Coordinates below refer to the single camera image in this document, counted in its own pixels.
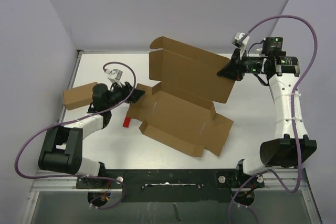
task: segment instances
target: glass panel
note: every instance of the glass panel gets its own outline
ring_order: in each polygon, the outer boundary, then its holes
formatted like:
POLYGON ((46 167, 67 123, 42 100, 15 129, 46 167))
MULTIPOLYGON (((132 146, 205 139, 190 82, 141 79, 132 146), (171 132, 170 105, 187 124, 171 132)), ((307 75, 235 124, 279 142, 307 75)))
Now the glass panel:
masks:
MULTIPOLYGON (((310 223, 302 193, 283 190, 256 190, 252 209, 260 223, 310 223)), ((111 200, 118 199, 114 193, 111 200)), ((120 204, 114 209, 89 209, 85 192, 40 192, 32 223, 190 223, 223 224, 227 221, 228 203, 216 201, 120 204)), ((245 208, 233 206, 232 223, 256 223, 245 208)))

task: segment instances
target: cardboard box lid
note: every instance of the cardboard box lid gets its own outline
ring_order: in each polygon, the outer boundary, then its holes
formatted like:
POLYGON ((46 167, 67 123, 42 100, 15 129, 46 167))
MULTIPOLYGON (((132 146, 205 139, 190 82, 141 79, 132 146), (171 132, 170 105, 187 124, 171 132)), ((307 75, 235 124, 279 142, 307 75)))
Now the cardboard box lid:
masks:
POLYGON ((230 59, 182 42, 159 37, 149 53, 150 79, 162 81, 199 97, 226 103, 235 81, 218 77, 230 59))
POLYGON ((127 116, 143 121, 144 135, 190 156, 203 149, 220 155, 233 121, 216 114, 213 102, 163 82, 136 88, 146 93, 127 116))

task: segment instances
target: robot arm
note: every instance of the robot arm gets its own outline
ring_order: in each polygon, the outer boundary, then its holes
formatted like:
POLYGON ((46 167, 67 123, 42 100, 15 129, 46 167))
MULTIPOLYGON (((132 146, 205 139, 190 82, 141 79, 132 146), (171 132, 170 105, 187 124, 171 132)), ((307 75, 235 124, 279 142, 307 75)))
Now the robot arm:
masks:
MULTIPOLYGON (((93 87, 93 102, 88 113, 97 113, 111 108, 130 94, 132 86, 128 82, 122 85, 119 81, 110 80, 112 81, 111 90, 103 83, 93 87)), ((134 89, 126 102, 136 103, 143 95, 144 91, 134 89)), ((107 111, 48 130, 38 161, 39 168, 66 174, 103 176, 105 171, 103 163, 82 156, 82 141, 95 131, 105 128, 111 116, 111 111, 107 111), (64 143, 67 144, 65 150, 57 148, 64 143)))
POLYGON ((276 109, 275 139, 263 142, 259 155, 242 161, 243 173, 253 175, 261 173, 267 167, 297 166, 297 149, 292 128, 290 98, 294 95, 295 122, 300 140, 302 162, 304 162, 316 149, 316 141, 310 140, 303 123, 300 94, 296 90, 291 94, 292 88, 299 79, 300 69, 296 57, 287 57, 282 51, 282 38, 266 38, 260 57, 242 57, 241 48, 235 49, 231 61, 217 75, 241 81, 245 73, 252 73, 264 86, 269 86, 276 109), (258 74, 265 74, 268 83, 263 81, 258 74))

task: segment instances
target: white tabletop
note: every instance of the white tabletop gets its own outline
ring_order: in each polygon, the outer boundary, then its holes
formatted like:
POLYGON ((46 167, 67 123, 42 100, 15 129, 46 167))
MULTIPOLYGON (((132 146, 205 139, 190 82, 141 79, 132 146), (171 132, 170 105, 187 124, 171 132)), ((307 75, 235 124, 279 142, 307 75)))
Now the white tabletop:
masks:
MULTIPOLYGON (((149 80, 148 54, 83 54, 74 87, 90 82, 111 85, 102 66, 109 61, 128 64, 137 82, 153 86, 149 80)), ((133 84, 132 74, 124 66, 109 69, 123 71, 122 82, 133 84)), ((66 111, 65 121, 83 116, 88 107, 66 111)), ((242 158, 259 155, 262 142, 274 139, 275 109, 268 87, 252 75, 236 82, 226 104, 215 103, 217 113, 234 121, 220 157, 204 150, 202 157, 190 157, 141 134, 140 121, 132 119, 129 128, 122 126, 128 104, 112 111, 110 124, 88 136, 83 142, 83 157, 101 161, 108 169, 196 169, 235 168, 242 158)))

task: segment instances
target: bolt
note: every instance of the bolt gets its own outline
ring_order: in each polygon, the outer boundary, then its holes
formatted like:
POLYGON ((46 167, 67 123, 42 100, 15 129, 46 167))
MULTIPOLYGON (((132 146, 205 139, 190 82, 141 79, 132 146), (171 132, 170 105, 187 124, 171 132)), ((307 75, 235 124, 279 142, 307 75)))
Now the bolt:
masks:
POLYGON ((219 176, 218 181, 222 184, 225 183, 225 177, 224 176, 219 176))
POLYGON ((117 180, 119 180, 120 182, 123 182, 123 177, 121 177, 121 176, 119 176, 119 177, 117 177, 117 180))
POLYGON ((264 178, 263 178, 262 176, 260 176, 260 177, 257 178, 257 181, 258 181, 259 183, 262 183, 262 182, 264 181, 264 178))

